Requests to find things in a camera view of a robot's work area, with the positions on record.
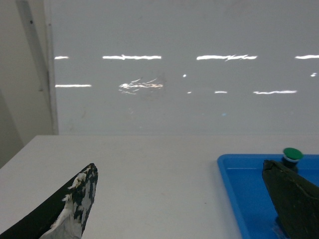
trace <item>glossy wall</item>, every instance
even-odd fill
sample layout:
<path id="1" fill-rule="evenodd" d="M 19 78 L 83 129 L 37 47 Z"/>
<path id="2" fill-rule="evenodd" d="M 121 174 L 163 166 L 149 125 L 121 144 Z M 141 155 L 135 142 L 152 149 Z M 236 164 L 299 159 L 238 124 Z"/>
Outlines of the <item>glossy wall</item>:
<path id="1" fill-rule="evenodd" d="M 59 134 L 319 133 L 319 1 L 46 9 Z"/>

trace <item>table surface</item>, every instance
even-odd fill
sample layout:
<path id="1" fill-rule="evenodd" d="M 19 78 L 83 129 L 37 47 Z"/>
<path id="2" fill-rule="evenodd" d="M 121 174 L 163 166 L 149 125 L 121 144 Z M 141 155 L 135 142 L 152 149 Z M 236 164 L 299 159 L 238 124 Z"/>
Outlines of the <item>table surface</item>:
<path id="1" fill-rule="evenodd" d="M 318 154 L 319 136 L 37 136 L 0 169 L 0 233 L 93 162 L 95 203 L 83 239 L 240 239 L 217 158 Z"/>

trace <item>plastic tray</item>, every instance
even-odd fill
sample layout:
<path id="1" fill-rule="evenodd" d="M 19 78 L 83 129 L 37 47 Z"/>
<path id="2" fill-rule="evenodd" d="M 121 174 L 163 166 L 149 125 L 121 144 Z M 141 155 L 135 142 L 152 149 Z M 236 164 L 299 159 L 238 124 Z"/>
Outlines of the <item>plastic tray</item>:
<path id="1" fill-rule="evenodd" d="M 265 159 L 281 161 L 281 154 L 225 154 L 218 158 L 243 239 L 278 239 L 273 231 L 277 213 L 262 178 Z M 299 174 L 319 186 L 319 155 L 305 155 Z"/>

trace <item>small bottle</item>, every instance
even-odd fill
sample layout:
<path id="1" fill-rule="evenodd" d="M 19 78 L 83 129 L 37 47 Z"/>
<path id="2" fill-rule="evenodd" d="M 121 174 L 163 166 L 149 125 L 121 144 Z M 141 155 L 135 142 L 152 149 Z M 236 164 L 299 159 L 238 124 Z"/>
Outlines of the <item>small bottle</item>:
<path id="1" fill-rule="evenodd" d="M 283 152 L 282 164 L 298 173 L 297 163 L 304 156 L 303 153 L 295 148 L 285 148 Z"/>
<path id="2" fill-rule="evenodd" d="M 281 159 L 281 163 L 293 170 L 295 173 L 298 173 L 298 167 L 297 167 L 297 163 L 299 162 L 300 159 L 303 158 L 303 153 L 301 153 L 299 150 L 295 149 L 295 148 L 285 148 L 284 151 L 284 156 Z M 273 231 L 277 234 L 277 236 L 279 238 L 286 238 L 288 239 L 289 236 L 286 232 L 286 230 L 284 229 L 279 217 L 276 217 L 275 219 L 276 222 L 276 226 L 273 228 Z"/>

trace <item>green bottle cap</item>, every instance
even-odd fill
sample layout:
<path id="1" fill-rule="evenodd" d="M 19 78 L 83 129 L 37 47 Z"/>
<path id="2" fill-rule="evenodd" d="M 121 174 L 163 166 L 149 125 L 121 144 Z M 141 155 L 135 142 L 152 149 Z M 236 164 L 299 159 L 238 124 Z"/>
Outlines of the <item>green bottle cap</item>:
<path id="1" fill-rule="evenodd" d="M 292 159 L 292 160 L 300 160 L 304 156 L 299 150 L 295 148 L 285 148 L 284 149 L 285 157 Z"/>

